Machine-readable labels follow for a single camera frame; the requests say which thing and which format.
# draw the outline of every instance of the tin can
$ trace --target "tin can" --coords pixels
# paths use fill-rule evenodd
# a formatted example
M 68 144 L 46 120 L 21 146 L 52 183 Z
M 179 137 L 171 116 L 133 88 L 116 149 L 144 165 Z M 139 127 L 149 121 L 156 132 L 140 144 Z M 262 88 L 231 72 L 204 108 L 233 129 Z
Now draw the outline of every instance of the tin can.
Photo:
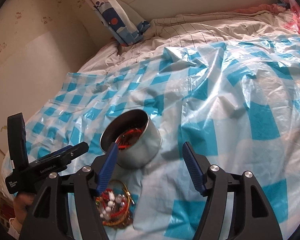
M 125 169 L 139 169 L 155 157 L 162 142 L 158 129 L 145 111 L 135 109 L 119 115 L 102 133 L 100 147 L 106 152 L 112 142 L 117 142 L 122 134 L 131 129 L 142 129 L 142 133 L 131 146 L 120 150 L 117 164 Z

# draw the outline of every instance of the bedsheet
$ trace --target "bedsheet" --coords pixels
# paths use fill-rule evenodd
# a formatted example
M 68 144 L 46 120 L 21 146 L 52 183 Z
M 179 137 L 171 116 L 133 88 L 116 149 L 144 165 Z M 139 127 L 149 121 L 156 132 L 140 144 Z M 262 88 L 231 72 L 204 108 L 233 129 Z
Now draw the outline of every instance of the bedsheet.
M 192 48 L 211 42 L 246 41 L 261 36 L 297 33 L 283 27 L 291 21 L 293 12 L 278 5 L 259 5 L 238 12 L 155 19 L 144 33 L 145 41 L 128 47 L 121 47 L 112 41 L 79 72 L 105 74 L 161 55 L 165 47 Z
M 287 239 L 300 223 L 300 35 L 167 47 L 161 55 L 104 75 L 69 73 L 61 91 L 26 125 L 29 160 L 86 141 L 89 152 L 62 174 L 92 163 L 101 133 L 122 112 L 144 109 L 162 147 L 143 169 L 115 168 L 133 199 L 133 225 L 106 228 L 120 240 L 192 239 L 206 199 L 181 157 L 194 150 L 226 172 L 250 170 Z M 6 156 L 2 174 L 11 172 Z M 220 239 L 231 219 L 229 194 Z M 81 239 L 70 195 L 74 236 Z

